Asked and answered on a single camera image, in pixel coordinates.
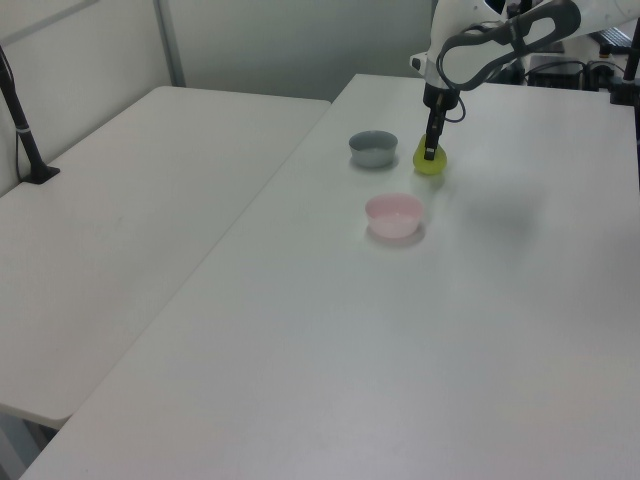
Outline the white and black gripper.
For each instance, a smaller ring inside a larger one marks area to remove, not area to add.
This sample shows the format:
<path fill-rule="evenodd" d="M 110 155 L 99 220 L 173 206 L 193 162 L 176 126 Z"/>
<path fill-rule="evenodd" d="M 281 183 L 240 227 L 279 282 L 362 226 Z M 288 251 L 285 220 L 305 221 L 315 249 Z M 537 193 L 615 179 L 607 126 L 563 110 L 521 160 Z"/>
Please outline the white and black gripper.
<path fill-rule="evenodd" d="M 425 81 L 423 103 L 431 110 L 425 133 L 424 159 L 433 161 L 446 123 L 447 110 L 453 110 L 457 106 L 459 92 L 445 84 L 436 64 L 428 58 L 426 52 L 412 55 L 409 64 Z"/>

